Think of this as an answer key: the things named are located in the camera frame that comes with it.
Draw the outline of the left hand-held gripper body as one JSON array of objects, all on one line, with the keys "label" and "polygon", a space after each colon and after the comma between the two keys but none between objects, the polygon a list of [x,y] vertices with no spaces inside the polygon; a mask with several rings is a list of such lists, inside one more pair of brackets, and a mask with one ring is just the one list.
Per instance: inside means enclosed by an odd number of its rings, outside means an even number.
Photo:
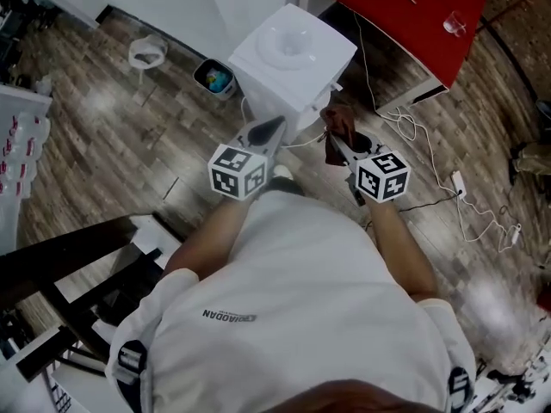
[{"label": "left hand-held gripper body", "polygon": [[285,118],[245,124],[227,144],[218,146],[207,164],[211,189],[246,200],[264,187],[286,133]]}]

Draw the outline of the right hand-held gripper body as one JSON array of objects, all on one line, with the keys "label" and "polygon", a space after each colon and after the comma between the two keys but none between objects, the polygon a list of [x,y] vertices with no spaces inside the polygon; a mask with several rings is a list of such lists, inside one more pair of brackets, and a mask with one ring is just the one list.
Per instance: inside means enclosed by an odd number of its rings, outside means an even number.
[{"label": "right hand-held gripper body", "polygon": [[350,171],[346,182],[358,206],[366,204],[366,197],[384,203],[406,192],[410,165],[398,151],[392,151],[374,134],[356,133],[358,150],[334,133],[328,135],[327,141]]}]

